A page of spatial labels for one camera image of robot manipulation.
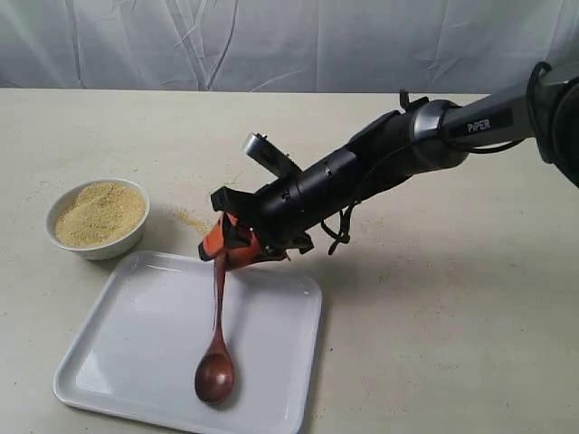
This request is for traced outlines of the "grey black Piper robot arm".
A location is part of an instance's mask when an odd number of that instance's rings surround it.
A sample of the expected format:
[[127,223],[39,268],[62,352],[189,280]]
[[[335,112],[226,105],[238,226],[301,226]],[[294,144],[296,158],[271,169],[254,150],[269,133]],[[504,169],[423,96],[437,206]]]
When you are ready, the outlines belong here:
[[410,100],[383,114],[342,147],[303,169],[267,137],[250,135],[247,156],[274,175],[248,193],[222,187],[211,196],[219,219],[198,247],[230,269],[286,259],[313,247],[309,230],[337,216],[334,245],[350,241],[353,210],[411,177],[460,165],[468,156],[509,150],[535,139],[542,160],[578,180],[578,67],[541,61],[526,81],[461,106],[447,99]]

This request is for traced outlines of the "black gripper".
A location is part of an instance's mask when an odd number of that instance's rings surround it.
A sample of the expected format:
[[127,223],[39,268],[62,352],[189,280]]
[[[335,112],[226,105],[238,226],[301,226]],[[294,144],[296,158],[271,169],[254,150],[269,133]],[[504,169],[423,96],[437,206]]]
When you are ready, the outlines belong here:
[[211,194],[211,204],[227,214],[198,245],[199,258],[225,255],[227,270],[283,261],[289,258],[285,250],[313,248],[307,230],[319,224],[334,240],[330,251],[348,244],[353,208],[375,194],[374,167],[375,155],[365,146],[342,146],[255,193],[220,187]]

